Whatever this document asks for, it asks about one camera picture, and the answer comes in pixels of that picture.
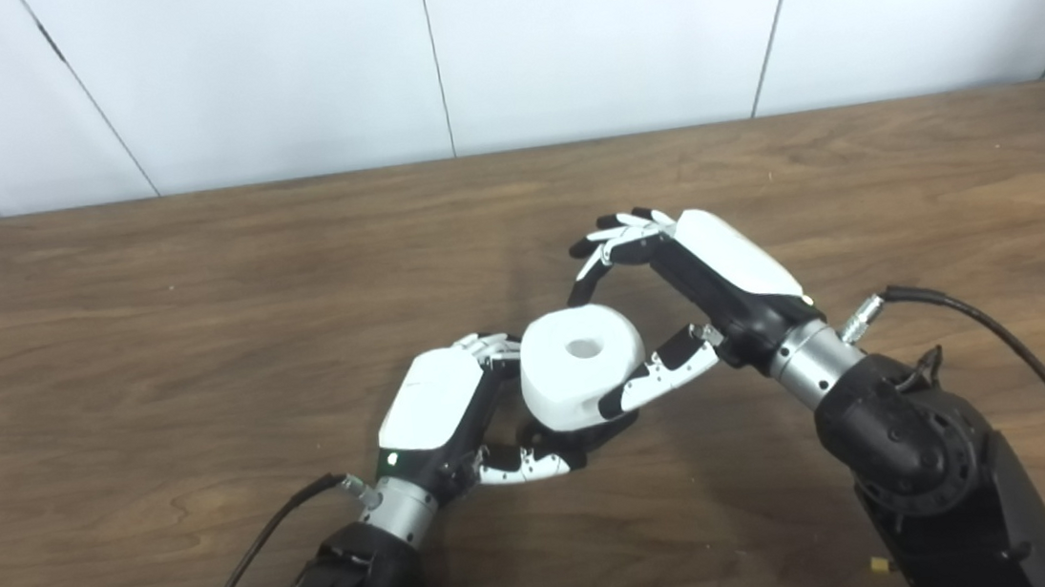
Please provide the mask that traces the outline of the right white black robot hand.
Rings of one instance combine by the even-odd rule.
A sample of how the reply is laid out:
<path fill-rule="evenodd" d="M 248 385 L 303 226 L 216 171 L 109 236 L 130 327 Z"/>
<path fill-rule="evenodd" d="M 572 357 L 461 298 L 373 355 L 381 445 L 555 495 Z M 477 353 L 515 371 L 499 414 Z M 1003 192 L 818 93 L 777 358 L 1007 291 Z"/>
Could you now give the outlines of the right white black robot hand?
<path fill-rule="evenodd" d="M 638 207 L 601 216 L 568 256 L 585 261 L 572 284 L 570 307 L 589 304 L 614 267 L 643 265 L 706 316 L 705 324 L 677 331 L 601 396 L 597 409 L 606 422 L 684 388 L 718 363 L 766 374 L 786 343 L 826 325 L 825 313 L 791 272 L 710 211 L 688 210 L 674 219 Z"/>

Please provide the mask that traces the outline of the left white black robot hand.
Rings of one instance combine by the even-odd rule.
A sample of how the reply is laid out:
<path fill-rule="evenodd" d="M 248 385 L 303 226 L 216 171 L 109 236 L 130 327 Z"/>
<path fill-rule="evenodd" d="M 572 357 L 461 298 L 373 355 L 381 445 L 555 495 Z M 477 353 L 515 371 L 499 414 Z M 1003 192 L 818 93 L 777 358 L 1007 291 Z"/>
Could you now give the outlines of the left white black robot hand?
<path fill-rule="evenodd" d="M 465 335 L 414 358 L 379 427 L 377 479 L 419 488 L 443 508 L 477 485 L 522 485 L 581 471 L 586 452 L 488 442 L 501 392 L 519 377 L 521 339 Z"/>

